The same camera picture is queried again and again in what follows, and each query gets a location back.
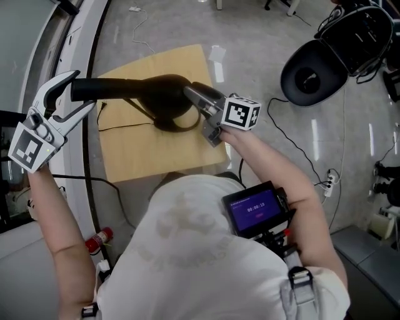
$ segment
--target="wooden table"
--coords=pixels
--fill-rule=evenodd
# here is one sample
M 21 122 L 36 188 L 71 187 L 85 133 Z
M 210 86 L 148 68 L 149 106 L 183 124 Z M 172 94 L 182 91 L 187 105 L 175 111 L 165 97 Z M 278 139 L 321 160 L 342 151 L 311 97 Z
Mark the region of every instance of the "wooden table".
M 199 44 L 145 57 L 100 78 L 146 79 L 162 74 L 179 74 L 191 82 L 211 86 L 206 58 Z M 101 113 L 99 129 L 149 122 L 146 116 L 121 99 L 105 102 L 107 106 Z M 97 102 L 97 112 L 101 103 Z M 196 117 L 197 111 L 193 106 L 176 123 L 186 127 L 194 123 Z M 196 129 L 180 133 L 160 131 L 153 125 L 100 132 L 107 179 L 115 183 L 224 162 L 224 144 L 211 147 L 201 134 L 202 122 L 203 119 Z

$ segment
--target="black buckle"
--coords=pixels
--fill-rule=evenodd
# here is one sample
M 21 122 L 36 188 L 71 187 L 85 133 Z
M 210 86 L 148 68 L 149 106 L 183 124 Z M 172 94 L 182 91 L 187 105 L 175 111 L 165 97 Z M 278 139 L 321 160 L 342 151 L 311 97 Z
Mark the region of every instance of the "black buckle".
M 313 284 L 313 275 L 305 267 L 293 267 L 289 270 L 287 275 L 289 276 L 292 289 Z
M 94 302 L 82 308 L 81 316 L 82 318 L 95 317 L 98 311 L 99 311 L 99 306 L 96 302 Z

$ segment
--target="human arm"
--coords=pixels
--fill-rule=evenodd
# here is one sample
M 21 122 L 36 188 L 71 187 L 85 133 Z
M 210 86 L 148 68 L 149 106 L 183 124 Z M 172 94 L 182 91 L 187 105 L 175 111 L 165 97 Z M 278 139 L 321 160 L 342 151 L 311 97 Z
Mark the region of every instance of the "human arm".
M 297 244 L 301 262 L 334 271 L 347 287 L 346 271 L 333 248 L 322 204 L 308 177 L 251 131 L 227 127 L 221 139 L 240 154 L 261 182 L 272 181 L 275 188 L 284 188 L 289 207 L 296 209 L 289 241 Z
M 93 300 L 94 264 L 49 168 L 29 174 L 29 183 L 37 221 L 56 267 L 59 318 L 76 319 Z

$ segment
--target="red fire extinguisher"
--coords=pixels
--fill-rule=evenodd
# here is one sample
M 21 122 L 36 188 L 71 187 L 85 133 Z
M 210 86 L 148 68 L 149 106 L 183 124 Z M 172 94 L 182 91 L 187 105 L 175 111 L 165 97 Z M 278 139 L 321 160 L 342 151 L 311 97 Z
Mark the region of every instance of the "red fire extinguisher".
M 107 243 L 113 237 L 113 230 L 105 227 L 102 231 L 86 240 L 85 245 L 89 253 L 95 253 L 102 244 Z

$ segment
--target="white t-shirt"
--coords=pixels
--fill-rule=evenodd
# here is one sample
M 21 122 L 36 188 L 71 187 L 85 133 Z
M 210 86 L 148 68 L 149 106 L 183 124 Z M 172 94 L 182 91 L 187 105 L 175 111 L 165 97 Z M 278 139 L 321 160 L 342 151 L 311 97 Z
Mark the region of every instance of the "white t-shirt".
M 187 176 L 161 187 L 99 288 L 102 319 L 286 319 L 284 261 L 263 245 L 233 236 L 221 198 L 232 179 Z M 349 296 L 330 270 L 308 268 L 320 319 L 343 319 Z

